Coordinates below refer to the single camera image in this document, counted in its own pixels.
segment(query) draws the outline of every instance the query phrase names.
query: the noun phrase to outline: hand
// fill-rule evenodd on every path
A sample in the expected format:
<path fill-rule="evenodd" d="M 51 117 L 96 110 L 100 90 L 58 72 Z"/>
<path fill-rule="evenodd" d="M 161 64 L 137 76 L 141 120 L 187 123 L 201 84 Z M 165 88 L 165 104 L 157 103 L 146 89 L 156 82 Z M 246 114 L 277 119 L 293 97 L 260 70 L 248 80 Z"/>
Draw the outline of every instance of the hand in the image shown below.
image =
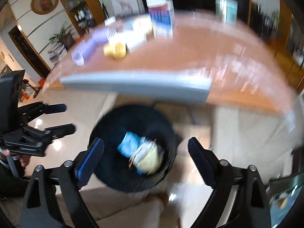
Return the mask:
<path fill-rule="evenodd" d="M 8 149 L 2 149 L 4 156 L 11 156 L 11 152 Z M 29 164 L 31 156 L 30 155 L 19 155 L 19 160 L 22 167 L 26 167 Z"/>

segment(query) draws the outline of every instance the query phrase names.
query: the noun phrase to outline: trash can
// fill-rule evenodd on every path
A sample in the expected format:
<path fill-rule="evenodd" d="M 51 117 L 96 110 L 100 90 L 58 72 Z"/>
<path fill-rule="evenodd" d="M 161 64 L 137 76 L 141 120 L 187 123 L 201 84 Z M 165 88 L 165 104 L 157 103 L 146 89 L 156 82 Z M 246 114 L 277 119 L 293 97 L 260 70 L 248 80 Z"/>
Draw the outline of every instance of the trash can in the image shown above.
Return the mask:
<path fill-rule="evenodd" d="M 156 173 L 139 175 L 136 168 L 129 169 L 129 159 L 117 150 L 128 131 L 155 139 L 165 150 Z M 168 174 L 176 157 L 177 142 L 170 122 L 149 106 L 126 105 L 111 110 L 96 124 L 89 145 L 96 137 L 103 140 L 104 153 L 94 173 L 107 186 L 123 192 L 140 192 L 156 186 Z"/>

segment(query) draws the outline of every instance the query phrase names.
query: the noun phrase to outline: table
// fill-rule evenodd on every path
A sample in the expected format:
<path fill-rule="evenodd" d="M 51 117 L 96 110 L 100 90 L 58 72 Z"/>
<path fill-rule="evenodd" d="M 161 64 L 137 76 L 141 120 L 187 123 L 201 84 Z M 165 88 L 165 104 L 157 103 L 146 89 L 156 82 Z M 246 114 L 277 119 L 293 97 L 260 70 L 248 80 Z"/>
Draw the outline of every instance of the table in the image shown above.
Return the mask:
<path fill-rule="evenodd" d="M 71 88 L 278 113 L 292 109 L 284 75 L 245 24 L 222 24 L 210 13 L 177 13 L 175 23 L 172 39 L 148 40 L 121 60 L 105 57 L 100 45 L 84 66 L 76 66 L 71 49 L 48 76 L 46 87 L 59 78 Z"/>

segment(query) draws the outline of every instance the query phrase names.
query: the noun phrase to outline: wooden table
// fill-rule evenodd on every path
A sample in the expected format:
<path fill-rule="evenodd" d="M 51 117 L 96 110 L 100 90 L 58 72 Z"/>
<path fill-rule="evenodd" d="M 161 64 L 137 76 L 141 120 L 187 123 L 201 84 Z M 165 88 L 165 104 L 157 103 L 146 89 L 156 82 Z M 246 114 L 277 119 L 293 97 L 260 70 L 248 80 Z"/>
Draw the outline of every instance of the wooden table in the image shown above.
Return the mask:
<path fill-rule="evenodd" d="M 171 72 L 211 78 L 207 99 L 211 104 L 268 112 L 291 109 L 291 92 L 284 75 L 266 45 L 247 25 L 222 24 L 209 13 L 176 14 L 175 23 L 172 39 L 148 40 L 121 60 L 105 57 L 102 45 L 84 66 L 76 66 L 69 53 L 48 76 L 47 86 L 60 78 L 69 87 L 87 80 L 86 88 L 94 89 L 98 83 L 90 82 L 92 74 L 101 74 L 102 78 L 104 73 L 119 71 L 130 76 L 135 70 Z M 119 27 L 119 22 L 112 27 Z"/>

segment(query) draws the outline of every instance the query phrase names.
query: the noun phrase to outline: oval picture frame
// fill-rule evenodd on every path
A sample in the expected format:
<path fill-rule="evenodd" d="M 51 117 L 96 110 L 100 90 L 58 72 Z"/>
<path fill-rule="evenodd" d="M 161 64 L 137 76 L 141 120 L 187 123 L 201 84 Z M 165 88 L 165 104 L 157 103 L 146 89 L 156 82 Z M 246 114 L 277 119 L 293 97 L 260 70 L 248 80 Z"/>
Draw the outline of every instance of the oval picture frame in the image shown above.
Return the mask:
<path fill-rule="evenodd" d="M 31 8 L 36 14 L 52 12 L 58 4 L 58 0 L 32 0 Z"/>

